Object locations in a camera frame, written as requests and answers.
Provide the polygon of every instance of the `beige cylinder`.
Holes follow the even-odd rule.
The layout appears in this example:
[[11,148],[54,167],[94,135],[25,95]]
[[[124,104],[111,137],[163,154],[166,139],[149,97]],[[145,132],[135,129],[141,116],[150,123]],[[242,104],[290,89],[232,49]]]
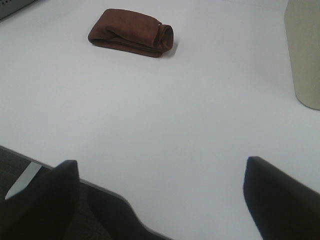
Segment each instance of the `beige cylinder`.
[[320,110],[320,0],[289,0],[284,20],[295,95]]

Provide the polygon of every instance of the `folded towel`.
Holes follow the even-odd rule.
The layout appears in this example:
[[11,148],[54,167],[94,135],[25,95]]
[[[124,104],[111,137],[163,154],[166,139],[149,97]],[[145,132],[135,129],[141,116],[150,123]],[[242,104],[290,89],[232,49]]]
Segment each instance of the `folded towel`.
[[154,17],[123,9],[107,9],[88,40],[99,47],[160,57],[174,43],[174,31]]

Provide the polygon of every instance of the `brown cloth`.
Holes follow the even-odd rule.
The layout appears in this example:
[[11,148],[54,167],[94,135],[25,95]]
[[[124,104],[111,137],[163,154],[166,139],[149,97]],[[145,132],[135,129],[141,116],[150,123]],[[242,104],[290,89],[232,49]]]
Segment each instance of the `brown cloth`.
[[99,47],[157,58],[172,48],[174,31],[152,16],[107,9],[93,26],[88,40]]

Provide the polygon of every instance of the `gray object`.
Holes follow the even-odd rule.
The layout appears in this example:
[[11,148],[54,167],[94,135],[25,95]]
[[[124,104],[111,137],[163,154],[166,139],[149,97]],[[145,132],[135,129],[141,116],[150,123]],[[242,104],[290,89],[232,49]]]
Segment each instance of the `gray object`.
[[5,200],[11,198],[13,195],[19,193],[21,190],[25,189],[31,180],[35,177],[37,172],[40,170],[41,165],[35,162],[30,162],[27,168],[23,171],[20,177],[15,181],[10,190],[5,196]]
[[320,0],[289,0],[284,19],[295,95],[320,110]]
[[22,9],[35,0],[0,0],[0,19]]

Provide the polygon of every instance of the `brown towel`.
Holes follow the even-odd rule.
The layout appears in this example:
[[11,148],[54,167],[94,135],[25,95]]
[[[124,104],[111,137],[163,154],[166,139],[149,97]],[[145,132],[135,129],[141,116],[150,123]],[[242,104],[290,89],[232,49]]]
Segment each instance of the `brown towel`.
[[93,26],[88,40],[99,47],[160,57],[174,43],[174,31],[138,12],[107,9]]

